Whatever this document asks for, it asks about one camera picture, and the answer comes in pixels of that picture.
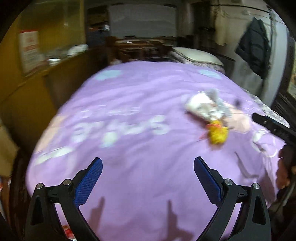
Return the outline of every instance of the hand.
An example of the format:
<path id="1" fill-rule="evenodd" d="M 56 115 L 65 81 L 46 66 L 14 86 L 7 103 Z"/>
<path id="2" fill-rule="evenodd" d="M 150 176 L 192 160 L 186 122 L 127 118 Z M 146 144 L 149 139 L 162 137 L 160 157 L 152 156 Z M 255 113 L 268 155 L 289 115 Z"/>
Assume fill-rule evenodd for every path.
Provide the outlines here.
<path id="1" fill-rule="evenodd" d="M 292 160 L 293 150 L 290 146 L 284 146 L 279 151 L 279 161 L 278 170 L 276 172 L 276 185 L 279 189 L 283 189 L 290 184 L 290 179 L 288 178 L 288 170 L 286 166 L 289 166 Z"/>

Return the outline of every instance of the black jacket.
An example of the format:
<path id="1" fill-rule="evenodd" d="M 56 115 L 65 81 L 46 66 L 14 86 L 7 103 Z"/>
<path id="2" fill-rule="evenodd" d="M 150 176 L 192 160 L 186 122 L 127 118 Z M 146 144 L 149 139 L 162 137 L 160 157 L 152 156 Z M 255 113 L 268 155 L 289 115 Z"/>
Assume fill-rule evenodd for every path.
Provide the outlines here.
<path id="1" fill-rule="evenodd" d="M 262 20 L 253 18 L 235 51 L 255 74 L 265 79 L 269 70 L 271 49 Z"/>

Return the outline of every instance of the white pillow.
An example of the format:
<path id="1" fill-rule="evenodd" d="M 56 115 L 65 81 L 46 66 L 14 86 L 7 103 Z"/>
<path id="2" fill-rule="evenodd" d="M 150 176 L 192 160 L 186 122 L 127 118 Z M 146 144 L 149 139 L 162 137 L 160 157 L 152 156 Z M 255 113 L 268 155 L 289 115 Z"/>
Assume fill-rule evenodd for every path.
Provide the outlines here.
<path id="1" fill-rule="evenodd" d="M 224 65 L 216 56 L 201 50 L 184 47 L 173 47 L 173 49 L 179 55 L 193 62 L 210 63 L 221 66 Z"/>

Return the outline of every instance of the purple bedsheet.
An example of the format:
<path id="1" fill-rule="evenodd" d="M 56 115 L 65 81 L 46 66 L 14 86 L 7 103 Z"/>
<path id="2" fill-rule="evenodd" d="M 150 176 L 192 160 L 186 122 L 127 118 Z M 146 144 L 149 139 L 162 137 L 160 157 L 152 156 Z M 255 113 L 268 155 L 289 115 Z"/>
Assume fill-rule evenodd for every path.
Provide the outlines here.
<path id="1" fill-rule="evenodd" d="M 199 141 L 204 125 L 184 111 L 188 96 L 209 88 L 220 91 L 235 127 L 220 147 Z M 142 61 L 108 67 L 80 87 L 42 135 L 27 171 L 29 193 L 39 182 L 73 178 L 100 157 L 102 175 L 80 210 L 102 241 L 196 240 L 216 210 L 194 173 L 197 156 L 236 184 L 258 182 L 267 204 L 275 199 L 284 143 L 252 122 L 253 112 L 263 114 L 215 70 Z"/>

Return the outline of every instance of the yellow toy chick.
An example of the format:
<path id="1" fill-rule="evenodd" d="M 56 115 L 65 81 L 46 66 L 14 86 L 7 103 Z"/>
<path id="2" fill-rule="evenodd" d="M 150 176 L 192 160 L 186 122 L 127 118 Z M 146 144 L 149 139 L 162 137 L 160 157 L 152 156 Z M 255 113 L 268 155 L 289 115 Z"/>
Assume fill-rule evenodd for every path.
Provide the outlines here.
<path id="1" fill-rule="evenodd" d="M 223 124 L 214 120 L 210 124 L 206 125 L 206 128 L 209 130 L 208 136 L 211 144 L 218 145 L 223 144 L 228 136 L 228 128 L 223 127 Z"/>

